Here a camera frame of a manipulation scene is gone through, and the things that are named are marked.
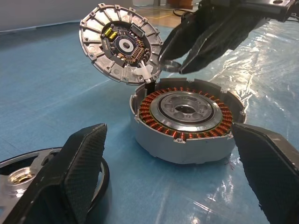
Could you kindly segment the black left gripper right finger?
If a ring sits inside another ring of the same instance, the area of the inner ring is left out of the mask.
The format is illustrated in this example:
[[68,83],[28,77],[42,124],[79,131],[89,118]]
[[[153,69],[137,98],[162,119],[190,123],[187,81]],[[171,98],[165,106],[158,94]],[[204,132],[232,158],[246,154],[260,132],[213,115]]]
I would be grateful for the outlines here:
[[270,224],[299,224],[299,151],[282,135],[234,122],[231,127],[249,185]]

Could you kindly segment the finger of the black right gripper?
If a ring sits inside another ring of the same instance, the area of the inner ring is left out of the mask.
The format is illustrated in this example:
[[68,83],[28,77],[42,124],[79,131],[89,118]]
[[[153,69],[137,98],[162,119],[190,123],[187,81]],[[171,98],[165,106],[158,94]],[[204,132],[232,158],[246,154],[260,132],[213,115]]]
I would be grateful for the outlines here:
[[174,60],[185,55],[199,36],[218,19],[225,16],[225,8],[201,3],[198,10],[181,17],[181,23],[168,35],[159,54],[159,61]]
[[233,10],[220,14],[215,12],[210,18],[203,13],[189,19],[188,27],[182,28],[187,58],[179,69],[180,74],[201,70],[212,61],[221,57],[228,49],[234,50],[248,34],[268,21],[256,14]]

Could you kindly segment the black-rimmed silver spoked rotor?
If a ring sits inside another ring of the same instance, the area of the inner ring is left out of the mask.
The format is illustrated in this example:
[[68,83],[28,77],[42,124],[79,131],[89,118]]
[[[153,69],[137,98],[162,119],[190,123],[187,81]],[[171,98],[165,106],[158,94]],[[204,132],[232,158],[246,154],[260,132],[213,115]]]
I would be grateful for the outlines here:
[[[40,149],[0,162],[0,224],[23,196],[33,179],[60,147]],[[111,202],[110,172],[102,158],[97,186],[85,224],[104,224]]]

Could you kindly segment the white backdrop panel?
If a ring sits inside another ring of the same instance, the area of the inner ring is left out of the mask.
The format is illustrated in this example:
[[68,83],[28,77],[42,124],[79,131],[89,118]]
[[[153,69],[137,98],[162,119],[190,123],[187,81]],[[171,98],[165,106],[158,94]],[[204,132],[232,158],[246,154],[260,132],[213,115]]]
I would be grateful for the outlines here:
[[133,6],[133,0],[0,0],[0,32],[77,21],[100,3]]

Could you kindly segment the blue plastic table sheet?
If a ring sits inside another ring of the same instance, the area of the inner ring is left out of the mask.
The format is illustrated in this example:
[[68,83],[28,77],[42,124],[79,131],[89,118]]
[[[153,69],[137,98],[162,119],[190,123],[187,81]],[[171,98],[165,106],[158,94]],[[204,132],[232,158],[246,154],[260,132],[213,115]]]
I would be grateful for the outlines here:
[[[186,78],[232,91],[248,124],[299,150],[298,22],[270,21]],[[180,166],[141,148],[129,119],[134,90],[91,65],[76,23],[0,35],[0,161],[62,146],[79,129],[106,123],[112,198],[104,224],[269,224],[237,149],[219,162]]]

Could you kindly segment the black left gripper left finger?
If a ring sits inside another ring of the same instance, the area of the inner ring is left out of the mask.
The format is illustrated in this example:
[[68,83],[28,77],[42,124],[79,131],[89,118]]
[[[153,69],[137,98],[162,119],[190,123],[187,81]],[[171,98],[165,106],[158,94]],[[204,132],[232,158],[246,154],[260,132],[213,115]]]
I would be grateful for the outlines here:
[[85,224],[97,186],[107,125],[69,136],[45,164],[3,224]]

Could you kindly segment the silver motor lid circuit board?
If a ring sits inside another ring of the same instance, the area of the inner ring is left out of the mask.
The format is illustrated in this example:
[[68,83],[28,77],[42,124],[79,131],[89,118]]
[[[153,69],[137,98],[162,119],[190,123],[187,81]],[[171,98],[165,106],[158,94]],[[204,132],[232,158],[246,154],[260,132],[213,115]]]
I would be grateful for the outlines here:
[[148,84],[161,74],[159,30],[133,8],[100,3],[80,21],[79,40],[93,66],[116,82]]

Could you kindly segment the grey motor housing copper windings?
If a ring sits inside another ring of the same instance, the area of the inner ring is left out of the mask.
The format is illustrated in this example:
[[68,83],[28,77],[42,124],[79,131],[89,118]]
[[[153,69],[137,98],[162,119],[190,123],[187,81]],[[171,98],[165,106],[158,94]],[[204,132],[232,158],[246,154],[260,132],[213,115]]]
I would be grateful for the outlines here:
[[246,120],[235,94],[199,79],[142,84],[129,105],[135,140],[150,155],[176,164],[228,157],[235,147],[232,123]]

